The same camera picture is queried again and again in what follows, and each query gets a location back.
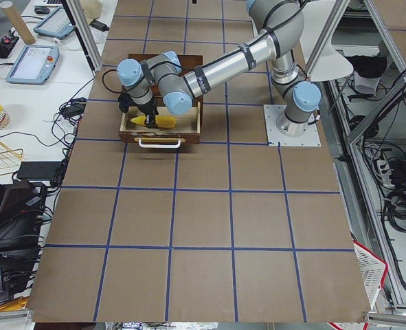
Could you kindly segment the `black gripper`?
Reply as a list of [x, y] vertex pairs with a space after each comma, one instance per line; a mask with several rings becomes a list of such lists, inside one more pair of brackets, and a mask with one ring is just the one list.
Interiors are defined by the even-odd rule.
[[146, 127], [150, 129], [156, 129], [157, 128], [157, 123], [156, 123], [156, 115], [159, 114], [157, 110], [157, 102], [152, 101], [152, 102], [147, 102], [146, 104], [138, 104], [137, 108], [139, 111], [144, 113], [146, 115], [145, 119], [145, 125]]

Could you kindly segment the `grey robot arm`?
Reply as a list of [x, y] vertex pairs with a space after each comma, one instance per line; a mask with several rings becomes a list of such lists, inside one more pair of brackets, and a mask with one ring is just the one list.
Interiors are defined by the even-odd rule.
[[276, 120], [277, 128], [287, 136], [301, 136], [321, 100], [318, 87], [301, 78], [292, 55], [304, 30], [304, 8], [296, 1], [248, 1], [248, 14], [259, 30], [257, 37], [186, 74], [181, 73], [176, 53], [169, 51], [142, 62], [125, 59], [117, 66], [117, 76], [129, 98], [146, 115], [147, 126], [155, 128], [158, 112], [152, 86], [158, 87], [170, 113], [183, 115], [194, 99], [271, 61], [271, 82], [286, 103]]

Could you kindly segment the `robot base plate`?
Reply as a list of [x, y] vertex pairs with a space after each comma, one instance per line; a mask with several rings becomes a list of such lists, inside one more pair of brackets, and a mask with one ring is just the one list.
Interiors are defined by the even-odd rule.
[[286, 118], [284, 104], [265, 104], [263, 107], [269, 146], [321, 146], [313, 113], [306, 122], [297, 124]]

